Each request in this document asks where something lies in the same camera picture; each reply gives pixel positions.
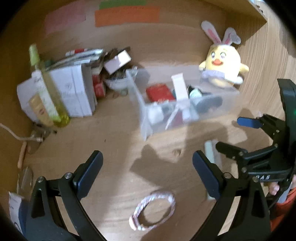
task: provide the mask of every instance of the clutter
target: clutter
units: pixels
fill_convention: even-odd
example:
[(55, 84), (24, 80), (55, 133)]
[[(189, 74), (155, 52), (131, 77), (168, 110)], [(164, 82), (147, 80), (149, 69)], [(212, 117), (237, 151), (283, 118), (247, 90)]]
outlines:
[(112, 95), (113, 99), (117, 99), (120, 96), (120, 94), (118, 92), (114, 92)]
[(158, 23), (160, 7), (121, 6), (95, 11), (95, 26), (104, 27), (125, 23)]
[(45, 35), (65, 30), (85, 19), (85, 2), (83, 0), (74, 1), (46, 15)]
[[(184, 96), (187, 96), (181, 100), (175, 98), (172, 82), (172, 76), (180, 72), (185, 83)], [(144, 140), (154, 133), (224, 115), (238, 104), (239, 91), (236, 88), (217, 88), (197, 73), (198, 65), (150, 66), (138, 69), (135, 78), (130, 70), (126, 70), (130, 100), (138, 107)], [(164, 86), (169, 98), (164, 98), (162, 92), (160, 95), (152, 92), (153, 98), (150, 98), (149, 88), (156, 83)]]
[[(144, 210), (145, 207), (147, 207), (147, 205), (152, 202), (153, 200), (156, 199), (165, 199), (170, 203), (170, 213), (164, 217), (161, 221), (159, 221), (156, 224), (153, 224), (151, 226), (144, 226), (143, 224), (140, 224), (138, 217), (140, 215), (140, 213)], [(159, 225), (165, 223), (173, 214), (175, 211), (175, 206), (176, 206), (176, 202), (175, 202), (175, 197), (174, 195), (169, 192), (154, 192), (151, 193), (151, 195), (145, 197), (136, 207), (135, 212), (133, 213), (133, 215), (130, 216), (129, 218), (129, 225), (130, 227), (136, 231), (136, 230), (140, 230), (140, 231), (145, 231), (145, 230), (152, 230), (156, 227), (158, 227)]]
[(175, 150), (173, 150), (173, 155), (174, 155), (175, 157), (178, 157), (178, 156), (181, 155), (181, 152), (182, 152), (181, 149), (175, 149)]
[(146, 89), (146, 94), (151, 102), (164, 102), (175, 100), (166, 84), (154, 84)]
[[(58, 127), (64, 127), (68, 125), (70, 122), (70, 118), (66, 112), (63, 102), (60, 100), (59, 93), (57, 92), (54, 83), (52, 82), (48, 73), (45, 72), (44, 67), (41, 65), (36, 44), (32, 44), (30, 46), (29, 54), (31, 67), (32, 69), (34, 69), (32, 71), (32, 80), (37, 89), (37, 93), (39, 94), (40, 99), (42, 100), (45, 110), (48, 113), (48, 116)], [(39, 103), (33, 105), (35, 107), (41, 107)]]
[(203, 21), (201, 27), (214, 43), (206, 60), (199, 65), (200, 70), (203, 70), (202, 77), (209, 78), (212, 84), (222, 88), (240, 85), (243, 79), (238, 74), (249, 71), (249, 67), (241, 63), (237, 50), (231, 46), (232, 43), (240, 44), (240, 37), (233, 28), (227, 28), (221, 41), (210, 22)]

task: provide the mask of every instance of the red box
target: red box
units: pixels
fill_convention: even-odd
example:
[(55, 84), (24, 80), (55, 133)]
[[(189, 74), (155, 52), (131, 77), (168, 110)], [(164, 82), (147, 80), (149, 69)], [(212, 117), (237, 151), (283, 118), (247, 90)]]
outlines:
[(146, 89), (146, 94), (151, 102), (164, 102), (175, 100), (172, 92), (166, 84), (155, 84)]
[(93, 85), (94, 85), (94, 92), (97, 98), (105, 97), (106, 95), (106, 86), (102, 80), (101, 75), (92, 75)]

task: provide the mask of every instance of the green paper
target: green paper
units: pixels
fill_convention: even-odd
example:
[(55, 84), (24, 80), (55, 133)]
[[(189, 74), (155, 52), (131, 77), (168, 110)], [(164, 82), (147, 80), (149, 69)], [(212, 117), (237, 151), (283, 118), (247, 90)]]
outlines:
[(100, 10), (121, 6), (145, 6), (146, 0), (108, 0), (100, 3)]

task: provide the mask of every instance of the white box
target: white box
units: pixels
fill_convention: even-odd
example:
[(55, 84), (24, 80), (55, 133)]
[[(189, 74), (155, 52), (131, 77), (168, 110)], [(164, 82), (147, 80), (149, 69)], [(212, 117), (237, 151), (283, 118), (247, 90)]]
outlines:
[[(91, 68), (83, 64), (54, 69), (49, 75), (60, 93), (70, 117), (92, 116), (96, 97), (94, 93)], [(28, 79), (17, 86), (17, 96), (22, 110), (35, 122), (38, 119), (31, 110), (29, 100), (37, 93), (34, 82)]]

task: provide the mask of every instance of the orange sleeve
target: orange sleeve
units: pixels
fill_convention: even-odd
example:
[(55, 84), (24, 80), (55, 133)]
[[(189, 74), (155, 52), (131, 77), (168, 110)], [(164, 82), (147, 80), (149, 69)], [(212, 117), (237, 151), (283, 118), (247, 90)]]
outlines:
[(283, 220), (285, 215), (289, 212), (289, 210), (293, 206), (295, 200), (296, 200), (296, 188), (290, 190), (285, 202), (275, 204), (276, 218), (270, 221), (271, 231), (275, 230), (275, 228)]

